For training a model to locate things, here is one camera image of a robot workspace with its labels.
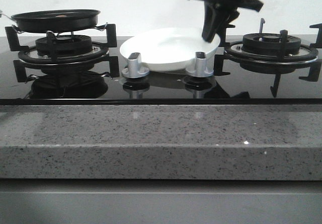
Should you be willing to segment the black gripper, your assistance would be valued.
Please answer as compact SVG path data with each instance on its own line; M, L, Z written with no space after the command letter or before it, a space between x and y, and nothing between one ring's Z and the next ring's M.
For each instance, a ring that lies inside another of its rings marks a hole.
M200 0L204 1L204 25L202 38L212 42L215 34L223 31L232 21L239 17L238 11L228 11L245 8L259 12L263 3L259 0Z

